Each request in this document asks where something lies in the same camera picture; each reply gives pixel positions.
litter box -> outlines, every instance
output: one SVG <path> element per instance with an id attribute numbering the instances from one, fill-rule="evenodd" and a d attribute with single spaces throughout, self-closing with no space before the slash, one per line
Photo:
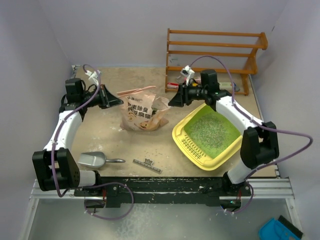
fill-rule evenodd
<path id="1" fill-rule="evenodd" d="M 172 137 L 184 155 L 206 171 L 225 163 L 242 142 L 238 129 L 205 103 L 173 128 Z"/>

white wall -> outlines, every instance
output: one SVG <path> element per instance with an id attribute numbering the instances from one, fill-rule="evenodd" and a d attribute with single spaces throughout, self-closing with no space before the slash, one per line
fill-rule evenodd
<path id="1" fill-rule="evenodd" d="M 167 28 L 270 33 L 287 1 L 39 0 L 71 63 L 96 66 L 164 66 Z"/>
<path id="2" fill-rule="evenodd" d="M 313 145 L 280 164 L 289 176 L 297 210 L 309 239 L 320 239 L 320 2 L 291 0 L 281 14 L 269 47 L 258 59 L 253 77 L 265 120 L 279 129 L 311 134 Z M 279 135 L 280 156 L 297 150 L 307 140 Z"/>
<path id="3" fill-rule="evenodd" d="M 71 65 L 37 0 L 0 1 L 0 232 L 16 240 Z"/>

metal scoop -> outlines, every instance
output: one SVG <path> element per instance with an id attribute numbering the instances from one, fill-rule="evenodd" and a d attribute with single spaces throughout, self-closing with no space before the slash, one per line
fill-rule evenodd
<path id="1" fill-rule="evenodd" d="M 125 163 L 123 159 L 113 158 L 107 159 L 106 155 L 101 151 L 92 151 L 92 152 L 83 152 L 80 155 L 78 161 L 79 164 L 91 167 L 91 168 L 100 168 L 105 163 Z"/>

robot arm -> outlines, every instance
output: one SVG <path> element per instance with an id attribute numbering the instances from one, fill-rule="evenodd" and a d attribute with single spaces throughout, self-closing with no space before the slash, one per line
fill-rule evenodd
<path id="1" fill-rule="evenodd" d="M 42 151 L 34 152 L 32 162 L 38 179 L 39 186 L 43 191 L 55 190 L 52 168 L 55 168 L 58 184 L 61 189 L 72 189 L 83 186 L 92 186 L 99 183 L 100 175 L 97 171 L 79 170 L 71 155 L 71 147 L 76 132 L 84 120 L 85 114 L 90 107 L 99 106 L 101 109 L 111 108 L 123 104 L 123 101 L 113 96 L 104 84 L 97 86 L 98 94 L 94 99 L 79 111 L 73 113 L 62 126 L 55 144 L 54 160 L 57 165 L 51 165 L 51 153 L 53 149 L 54 136 L 61 122 L 65 121 L 67 115 L 90 99 L 94 92 L 84 89 L 82 80 L 72 78 L 65 81 L 66 99 L 61 102 L 59 109 L 59 120 L 54 133 Z"/>
<path id="2" fill-rule="evenodd" d="M 279 156 L 277 133 L 262 130 L 252 120 L 268 128 L 275 129 L 276 126 L 272 122 L 265 123 L 254 117 L 234 101 L 250 119 L 241 114 L 234 107 L 231 94 L 226 90 L 220 90 L 216 71 L 202 71 L 201 84 L 180 84 L 169 106 L 183 107 L 190 105 L 193 100 L 204 100 L 214 111 L 225 116 L 242 135 L 241 161 L 223 176 L 230 186 L 243 183 L 255 168 Z"/>

plastic bag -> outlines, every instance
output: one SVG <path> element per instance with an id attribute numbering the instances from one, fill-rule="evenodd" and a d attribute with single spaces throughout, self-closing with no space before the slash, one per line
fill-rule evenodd
<path id="1" fill-rule="evenodd" d="M 118 97 L 123 100 L 120 105 L 121 124 L 120 127 L 129 131 L 154 131 L 168 123 L 164 118 L 169 100 L 165 97 L 157 97 L 149 89 L 155 86 L 147 86 L 128 91 L 117 92 Z"/>

